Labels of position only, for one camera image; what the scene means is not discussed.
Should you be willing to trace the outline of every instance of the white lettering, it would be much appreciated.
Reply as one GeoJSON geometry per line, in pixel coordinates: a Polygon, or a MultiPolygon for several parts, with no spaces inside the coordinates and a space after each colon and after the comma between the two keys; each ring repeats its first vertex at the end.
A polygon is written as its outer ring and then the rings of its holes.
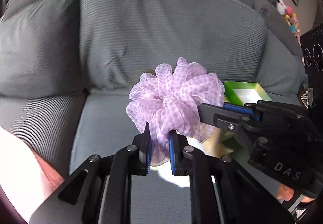
{"type": "Polygon", "coordinates": [[[282,167],[283,167],[283,164],[278,162],[278,164],[275,166],[275,170],[280,171],[282,169],[282,167]]]}
{"type": "Polygon", "coordinates": [[[297,172],[294,177],[292,177],[293,180],[297,180],[301,175],[301,172],[297,172]]]}
{"type": "Polygon", "coordinates": [[[292,169],[291,168],[289,168],[289,169],[287,169],[283,174],[287,174],[287,176],[289,176],[290,175],[290,171],[291,171],[292,169]]]}

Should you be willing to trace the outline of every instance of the colorful plush toy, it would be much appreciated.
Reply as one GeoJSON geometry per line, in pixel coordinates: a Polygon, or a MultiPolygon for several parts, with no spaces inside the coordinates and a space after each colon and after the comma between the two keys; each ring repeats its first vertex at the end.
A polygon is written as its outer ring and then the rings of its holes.
{"type": "Polygon", "coordinates": [[[293,9],[290,6],[286,6],[283,0],[276,0],[276,2],[276,8],[278,12],[284,17],[297,41],[300,42],[300,28],[296,13],[294,13],[293,9]]]}

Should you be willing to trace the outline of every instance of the hand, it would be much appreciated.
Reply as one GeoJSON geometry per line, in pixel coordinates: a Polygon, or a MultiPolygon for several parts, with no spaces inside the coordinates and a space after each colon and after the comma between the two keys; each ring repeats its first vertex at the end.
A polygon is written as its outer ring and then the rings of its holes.
{"type": "MultiPolygon", "coordinates": [[[[290,187],[280,184],[278,191],[277,191],[277,199],[284,199],[286,201],[289,201],[292,199],[294,195],[294,190],[291,189],[290,187]]],[[[303,203],[308,203],[313,201],[314,199],[311,199],[309,197],[304,197],[301,202],[303,203]]]]}

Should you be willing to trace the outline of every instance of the purple scrunchie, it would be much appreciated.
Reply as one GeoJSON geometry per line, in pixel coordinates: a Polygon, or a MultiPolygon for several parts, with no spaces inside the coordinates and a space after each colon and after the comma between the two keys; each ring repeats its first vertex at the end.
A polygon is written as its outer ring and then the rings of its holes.
{"type": "Polygon", "coordinates": [[[178,59],[174,74],[169,64],[157,66],[156,76],[143,73],[129,94],[133,101],[126,112],[141,133],[146,122],[150,125],[151,165],[169,160],[171,130],[200,142],[206,140],[214,127],[200,122],[197,106],[202,103],[223,106],[223,95],[224,86],[216,74],[207,74],[202,65],[188,64],[183,57],[178,59]]]}

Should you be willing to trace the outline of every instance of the silver screw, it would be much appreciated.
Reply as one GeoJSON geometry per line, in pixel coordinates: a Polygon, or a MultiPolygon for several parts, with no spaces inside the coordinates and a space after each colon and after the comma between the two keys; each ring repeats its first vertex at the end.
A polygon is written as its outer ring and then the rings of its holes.
{"type": "Polygon", "coordinates": [[[229,125],[228,125],[228,129],[229,129],[229,130],[233,130],[233,129],[235,129],[235,126],[234,126],[233,124],[229,124],[229,125]]]}
{"type": "Polygon", "coordinates": [[[127,146],[127,150],[129,152],[134,152],[137,150],[137,147],[135,145],[129,145],[129,146],[127,146]]]}
{"type": "Polygon", "coordinates": [[[96,162],[99,160],[99,158],[100,157],[98,155],[92,155],[92,156],[90,156],[89,160],[90,160],[90,162],[96,162]]]}
{"type": "Polygon", "coordinates": [[[249,121],[249,120],[250,120],[250,118],[249,118],[249,117],[247,117],[247,116],[242,116],[242,117],[241,117],[241,119],[242,119],[243,121],[249,121]]]}
{"type": "Polygon", "coordinates": [[[268,139],[264,136],[261,136],[258,138],[258,141],[261,143],[261,144],[267,144],[268,143],[268,139]]]}
{"type": "Polygon", "coordinates": [[[224,155],[222,156],[222,161],[228,163],[232,161],[232,158],[229,155],[224,155]]]}
{"type": "Polygon", "coordinates": [[[194,150],[194,147],[192,147],[192,146],[185,146],[185,147],[184,147],[184,151],[185,151],[185,152],[190,153],[190,152],[193,152],[193,150],[194,150]]]}

